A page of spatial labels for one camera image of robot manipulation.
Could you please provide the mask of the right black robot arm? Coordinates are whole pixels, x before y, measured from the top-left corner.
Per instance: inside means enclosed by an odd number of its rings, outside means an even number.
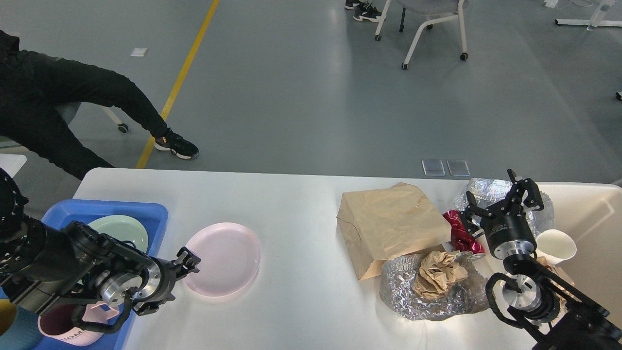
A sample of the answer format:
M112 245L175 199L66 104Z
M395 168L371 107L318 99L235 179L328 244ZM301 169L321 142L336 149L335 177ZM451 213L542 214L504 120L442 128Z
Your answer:
M474 194L465 193L460 211L473 237L484 235L489 252L502 261L485 286L489 307L502 322L528 332L536 350L619 350L621 330L609 311L536 260L537 242L526 212L545 208L531 178L507 170L511 188L497 202L480 208Z

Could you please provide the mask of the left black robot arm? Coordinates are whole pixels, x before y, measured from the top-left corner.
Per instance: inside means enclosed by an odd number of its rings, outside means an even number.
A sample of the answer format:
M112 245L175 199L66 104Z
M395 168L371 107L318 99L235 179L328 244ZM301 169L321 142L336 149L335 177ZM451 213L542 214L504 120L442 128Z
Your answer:
M116 333L131 312L149 315L173 301L176 282L198 272L200 257L186 247L165 261L83 222L57 230L29 217L28 199L4 169L0 194L1 288L11 303L38 316L75 304L74 326Z

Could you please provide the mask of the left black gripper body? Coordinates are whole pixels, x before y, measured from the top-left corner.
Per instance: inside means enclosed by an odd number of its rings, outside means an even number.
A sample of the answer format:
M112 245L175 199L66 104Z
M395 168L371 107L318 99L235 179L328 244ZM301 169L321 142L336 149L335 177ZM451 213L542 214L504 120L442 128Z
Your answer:
M138 302L174 297L172 290L177 282L174 261L152 258L143 270L142 277L142 284L132 292L132 310Z

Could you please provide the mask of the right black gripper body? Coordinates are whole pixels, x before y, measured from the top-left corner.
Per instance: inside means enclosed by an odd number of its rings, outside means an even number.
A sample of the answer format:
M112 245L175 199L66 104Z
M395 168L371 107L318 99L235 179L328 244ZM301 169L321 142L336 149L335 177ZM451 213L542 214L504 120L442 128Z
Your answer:
M484 229L489 252L496 259L509 256L531 255L536 250L533 235L522 213L503 213L500 208L487 208L480 226Z

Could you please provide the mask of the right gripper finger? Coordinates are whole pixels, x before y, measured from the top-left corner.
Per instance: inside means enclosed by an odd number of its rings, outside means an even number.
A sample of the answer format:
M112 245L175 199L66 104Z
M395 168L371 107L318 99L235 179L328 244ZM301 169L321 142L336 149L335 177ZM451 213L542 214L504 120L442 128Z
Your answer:
M525 211L542 211L544 202L538 185L531 178L516 177L513 169L507 169L512 183L506 194L506 214L520 214Z
M474 239L477 239L478 237L484 235L484 229L473 221L473 217L476 216L480 217L480 219L489 219L492 217L492 212L488 209L478 207L476 198L472 192L467 191L465 193L465 197L468 205L464 208L464 210L460 211L460 220L468 235Z

